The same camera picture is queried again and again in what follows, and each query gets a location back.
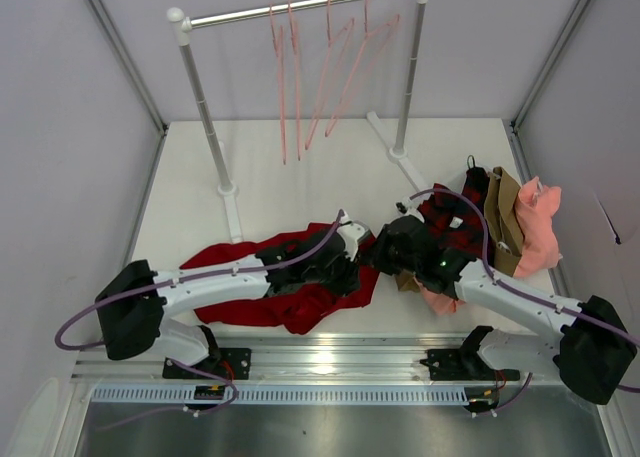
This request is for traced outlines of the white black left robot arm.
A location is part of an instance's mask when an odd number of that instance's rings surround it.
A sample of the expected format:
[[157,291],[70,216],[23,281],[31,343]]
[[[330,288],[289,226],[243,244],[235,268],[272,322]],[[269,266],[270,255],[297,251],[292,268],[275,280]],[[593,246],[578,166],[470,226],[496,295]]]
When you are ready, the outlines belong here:
[[346,296],[360,287],[358,254],[367,235],[348,222],[200,269],[156,272],[147,261],[134,261],[95,299],[106,354],[124,361],[154,352],[198,364],[214,355],[213,335],[177,321],[177,315],[241,299],[290,296],[310,286]]

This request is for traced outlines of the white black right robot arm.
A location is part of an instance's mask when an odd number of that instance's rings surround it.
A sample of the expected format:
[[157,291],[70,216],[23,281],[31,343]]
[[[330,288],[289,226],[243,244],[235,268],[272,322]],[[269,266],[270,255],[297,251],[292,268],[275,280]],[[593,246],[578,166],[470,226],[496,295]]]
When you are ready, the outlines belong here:
[[493,370],[559,379],[582,399],[605,405],[637,355],[614,306],[545,293],[456,248],[439,246],[412,215],[385,225],[364,262],[387,275],[407,272],[427,290],[499,314],[526,328],[510,334],[476,328],[465,352]]

